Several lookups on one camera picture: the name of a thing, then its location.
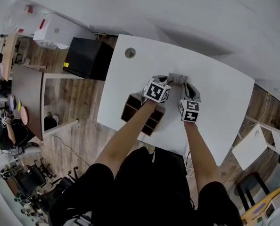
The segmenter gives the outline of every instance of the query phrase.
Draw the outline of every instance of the small wooden cabinet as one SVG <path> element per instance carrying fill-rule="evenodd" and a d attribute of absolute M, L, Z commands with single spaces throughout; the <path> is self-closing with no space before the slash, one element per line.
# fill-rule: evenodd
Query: small wooden cabinet
<path fill-rule="evenodd" d="M 141 95 L 137 93 L 130 94 L 125 103 L 121 115 L 121 119 L 125 122 L 128 122 L 140 108 L 141 108 Z M 150 115 L 149 119 L 145 123 L 142 132 L 145 135 L 151 136 L 154 130 L 156 129 L 157 125 L 161 121 L 164 113 L 165 113 L 165 108 L 160 105 L 157 105 L 155 111 Z"/>

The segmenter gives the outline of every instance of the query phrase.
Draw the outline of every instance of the wooden floor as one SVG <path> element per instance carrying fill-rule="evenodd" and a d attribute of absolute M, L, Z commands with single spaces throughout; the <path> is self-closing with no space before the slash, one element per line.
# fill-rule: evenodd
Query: wooden floor
<path fill-rule="evenodd" d="M 115 46 L 116 37 L 103 38 L 112 47 Z M 28 54 L 32 54 L 32 65 L 46 65 L 48 73 L 60 73 L 66 58 L 67 50 L 49 50 L 41 48 L 36 44 L 30 45 Z M 64 144 L 70 146 L 73 151 L 85 160 L 89 165 L 93 164 L 108 140 L 114 135 L 115 131 L 96 123 L 100 99 L 104 82 L 93 80 L 51 80 L 45 88 L 45 112 L 57 114 L 60 121 L 78 119 L 78 124 L 68 131 L 56 134 Z M 259 119 L 266 103 L 267 93 L 258 86 L 254 87 L 251 102 L 247 110 L 247 115 Z M 272 96 L 268 98 L 268 104 L 261 122 L 272 125 L 280 129 L 280 102 Z M 245 136 L 250 127 L 241 127 L 240 134 Z M 271 143 L 271 137 L 266 135 L 267 141 Z M 43 152 L 34 156 L 23 155 L 20 157 L 22 162 L 32 164 L 34 159 L 44 157 L 45 161 L 51 163 L 55 174 L 60 177 L 66 176 L 67 172 L 78 166 L 78 173 L 82 175 L 88 165 L 78 159 L 70 148 L 62 144 L 59 138 L 50 136 L 43 141 Z M 137 142 L 133 149 L 143 146 L 142 142 Z M 272 150 L 266 150 L 246 171 L 243 171 L 233 156 L 231 150 L 227 154 L 224 162 L 220 166 L 222 182 L 228 194 L 238 208 L 241 208 L 241 201 L 233 194 L 236 183 L 246 174 L 257 171 L 263 180 L 266 180 L 273 172 L 278 163 L 278 155 Z M 188 178 L 191 197 L 198 205 L 198 193 L 195 177 Z"/>

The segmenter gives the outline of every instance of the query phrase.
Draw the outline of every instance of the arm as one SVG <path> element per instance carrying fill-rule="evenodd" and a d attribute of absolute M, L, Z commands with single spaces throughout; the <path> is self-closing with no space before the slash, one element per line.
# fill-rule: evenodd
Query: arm
<path fill-rule="evenodd" d="M 8 137 L 9 137 L 9 139 L 13 142 L 13 145 L 15 145 L 15 143 L 16 143 L 16 137 L 14 136 L 13 129 L 12 129 L 12 127 L 11 127 L 10 124 L 7 123 L 6 125 L 7 125 Z"/>
<path fill-rule="evenodd" d="M 195 123 L 184 122 L 198 193 L 210 182 L 221 182 L 221 174 Z"/>
<path fill-rule="evenodd" d="M 110 139 L 95 163 L 108 166 L 116 174 L 125 157 L 135 144 L 142 128 L 155 110 L 157 103 L 148 100 L 140 110 Z"/>

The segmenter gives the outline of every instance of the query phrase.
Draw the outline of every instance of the black container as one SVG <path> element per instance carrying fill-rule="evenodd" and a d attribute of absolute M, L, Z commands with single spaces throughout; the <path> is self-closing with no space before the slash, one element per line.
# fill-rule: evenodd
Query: black container
<path fill-rule="evenodd" d="M 100 40 L 73 38 L 63 70 L 85 79 L 105 81 L 113 51 Z"/>

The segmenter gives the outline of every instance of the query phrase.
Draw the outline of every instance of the pink plate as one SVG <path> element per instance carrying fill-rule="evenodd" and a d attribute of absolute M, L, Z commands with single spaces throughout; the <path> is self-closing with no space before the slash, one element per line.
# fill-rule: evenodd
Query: pink plate
<path fill-rule="evenodd" d="M 25 107 L 21 107 L 21 119 L 24 125 L 28 124 L 28 113 Z"/>

